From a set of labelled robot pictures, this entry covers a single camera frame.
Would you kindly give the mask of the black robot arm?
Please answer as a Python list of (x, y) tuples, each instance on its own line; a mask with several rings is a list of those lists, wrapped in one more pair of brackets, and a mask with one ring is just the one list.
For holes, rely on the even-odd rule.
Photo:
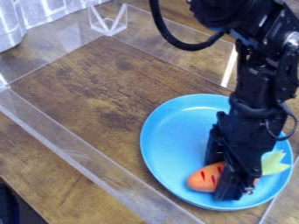
[(261, 156), (285, 139), (293, 116), (285, 101), (299, 88), (299, 18), (284, 0), (190, 0), (190, 11), (236, 39), (237, 84), (209, 131), (204, 163), (225, 162), (214, 198), (238, 200), (255, 189)]

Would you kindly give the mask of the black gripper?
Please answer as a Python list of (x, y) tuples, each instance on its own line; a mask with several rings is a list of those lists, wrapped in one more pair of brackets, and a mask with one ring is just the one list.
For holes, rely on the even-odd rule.
[(228, 98), (228, 113), (216, 114), (209, 130), (204, 164), (225, 161), (213, 193), (214, 200), (240, 200), (255, 190), (255, 178), (261, 176), (261, 156), (269, 152), (285, 124), (284, 104), (252, 106), (233, 94)]

